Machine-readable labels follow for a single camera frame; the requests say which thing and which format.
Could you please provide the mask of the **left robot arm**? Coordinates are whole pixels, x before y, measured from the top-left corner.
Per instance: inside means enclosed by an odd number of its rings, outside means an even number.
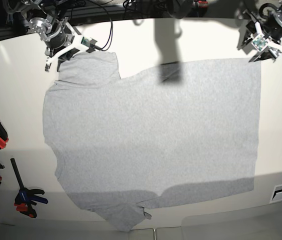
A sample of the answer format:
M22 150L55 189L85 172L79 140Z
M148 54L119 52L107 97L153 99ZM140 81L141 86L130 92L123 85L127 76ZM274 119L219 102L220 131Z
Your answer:
M258 10L258 15L246 8L243 12L248 17L244 38L239 50L252 46L256 54L250 63L268 59L276 60L282 55L282 1L280 6L266 2Z

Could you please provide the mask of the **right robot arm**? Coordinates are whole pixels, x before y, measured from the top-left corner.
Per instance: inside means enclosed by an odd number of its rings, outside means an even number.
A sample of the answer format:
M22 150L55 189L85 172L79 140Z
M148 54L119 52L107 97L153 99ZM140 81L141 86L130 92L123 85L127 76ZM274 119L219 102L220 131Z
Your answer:
M46 44L45 71L52 62L69 59L74 54L75 42L81 33L65 17L74 7L73 0L4 0L8 14L20 14L33 33Z

